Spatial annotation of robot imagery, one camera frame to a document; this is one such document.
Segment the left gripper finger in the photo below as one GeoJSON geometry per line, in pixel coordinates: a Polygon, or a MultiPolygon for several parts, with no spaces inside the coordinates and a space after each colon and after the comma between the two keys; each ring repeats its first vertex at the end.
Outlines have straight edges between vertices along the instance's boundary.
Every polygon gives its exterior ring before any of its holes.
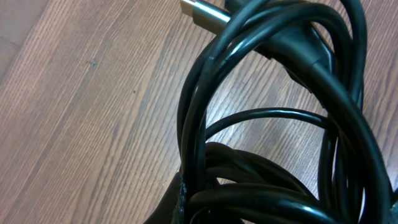
{"type": "Polygon", "coordinates": [[[144,224],[183,224],[187,189],[180,172],[173,177],[156,209],[144,224]]]}

